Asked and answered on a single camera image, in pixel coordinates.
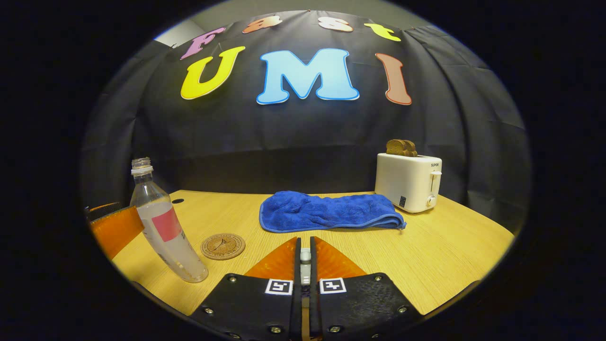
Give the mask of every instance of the plastic water bottle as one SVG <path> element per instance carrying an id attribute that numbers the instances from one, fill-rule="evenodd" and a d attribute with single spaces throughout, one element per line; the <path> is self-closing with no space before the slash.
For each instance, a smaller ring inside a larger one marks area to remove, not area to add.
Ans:
<path id="1" fill-rule="evenodd" d="M 150 159 L 133 160 L 132 166 L 135 191 L 130 204 L 137 207 L 147 241 L 181 279 L 190 283 L 203 281 L 208 269 L 187 240 L 170 196 L 153 182 Z"/>

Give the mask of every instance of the white toaster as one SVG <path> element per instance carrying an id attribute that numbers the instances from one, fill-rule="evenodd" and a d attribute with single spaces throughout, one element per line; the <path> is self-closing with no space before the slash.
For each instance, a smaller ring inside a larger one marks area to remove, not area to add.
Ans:
<path id="1" fill-rule="evenodd" d="M 407 212 L 422 212 L 436 206 L 441 175 L 440 158 L 381 153 L 377 155 L 375 192 Z"/>

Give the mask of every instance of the ceiling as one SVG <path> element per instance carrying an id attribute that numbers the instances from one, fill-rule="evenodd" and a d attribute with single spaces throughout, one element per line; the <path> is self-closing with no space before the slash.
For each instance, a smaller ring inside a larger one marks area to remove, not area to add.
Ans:
<path id="1" fill-rule="evenodd" d="M 431 23 L 408 10 L 384 0 L 227 0 L 189 18 L 208 32 L 252 16 L 290 10 L 325 10 L 370 18 L 408 29 Z"/>

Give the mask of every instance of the colorful foam letter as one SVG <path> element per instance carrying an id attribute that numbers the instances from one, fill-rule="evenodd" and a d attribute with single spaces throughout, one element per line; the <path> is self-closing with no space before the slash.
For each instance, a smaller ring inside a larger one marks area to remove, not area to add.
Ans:
<path id="1" fill-rule="evenodd" d="M 392 30 L 390 29 L 386 29 L 385 27 L 379 25 L 379 24 L 364 24 L 364 26 L 368 26 L 371 29 L 373 29 L 373 32 L 375 32 L 377 35 L 385 38 L 385 39 L 389 39 L 389 40 L 393 40 L 393 41 L 402 41 L 402 39 L 398 38 L 397 36 L 392 36 L 389 33 L 393 33 Z"/>
<path id="2" fill-rule="evenodd" d="M 278 25 L 280 22 L 282 22 L 280 20 L 280 16 L 278 16 L 278 15 L 268 16 L 267 18 L 263 18 L 263 19 L 259 19 L 259 20 L 255 20 L 255 21 L 251 22 L 250 24 L 248 24 L 248 27 L 246 27 L 244 29 L 244 31 L 242 31 L 242 33 L 250 33 L 250 32 L 260 30 L 260 29 L 264 29 L 266 27 L 275 26 L 275 25 Z"/>
<path id="3" fill-rule="evenodd" d="M 185 55 L 183 55 L 183 57 L 181 57 L 181 60 L 186 59 L 187 57 L 193 56 L 196 53 L 202 51 L 202 45 L 206 45 L 206 44 L 210 43 L 215 38 L 215 34 L 221 33 L 224 30 L 225 30 L 225 27 L 221 27 L 220 29 L 210 31 L 199 37 L 193 38 L 190 48 L 187 50 Z"/>
<path id="4" fill-rule="evenodd" d="M 185 100 L 193 100 L 194 98 L 204 96 L 221 86 L 231 74 L 238 53 L 244 49 L 244 46 L 239 46 L 221 52 L 219 57 L 222 59 L 217 74 L 215 74 L 211 80 L 204 83 L 200 83 L 200 76 L 202 76 L 204 66 L 206 66 L 213 57 L 206 57 L 190 65 L 190 67 L 187 68 L 187 76 L 185 76 L 183 86 L 181 87 L 181 97 Z"/>
<path id="5" fill-rule="evenodd" d="M 387 74 L 387 85 L 389 86 L 385 92 L 387 99 L 394 103 L 402 104 L 403 106 L 410 105 L 413 100 L 406 92 L 406 84 L 404 84 L 404 77 L 402 76 L 401 70 L 402 62 L 383 53 L 375 53 L 375 56 L 383 62 L 385 74 Z"/>
<path id="6" fill-rule="evenodd" d="M 288 92 L 282 88 L 282 77 L 300 99 L 306 98 L 318 76 L 322 85 L 316 96 L 323 100 L 352 101 L 360 93 L 351 86 L 345 58 L 349 52 L 340 49 L 321 49 L 316 52 L 309 64 L 305 65 L 291 51 L 274 51 L 261 56 L 267 62 L 265 88 L 257 96 L 259 104 L 282 103 L 288 99 Z"/>
<path id="7" fill-rule="evenodd" d="M 329 16 L 322 16 L 322 17 L 318 18 L 318 21 L 319 21 L 318 25 L 322 26 L 325 29 L 344 31 L 344 32 L 353 31 L 353 27 L 349 26 L 349 22 L 347 22 L 343 19 L 331 18 Z"/>

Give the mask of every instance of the bottle neck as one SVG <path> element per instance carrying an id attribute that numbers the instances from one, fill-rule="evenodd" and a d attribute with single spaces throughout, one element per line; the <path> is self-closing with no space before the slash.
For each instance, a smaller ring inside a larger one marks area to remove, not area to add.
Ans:
<path id="1" fill-rule="evenodd" d="M 147 183 L 147 182 L 153 181 L 152 172 L 137 174 L 137 175 L 134 175 L 133 178 L 135 179 L 135 184 Z"/>

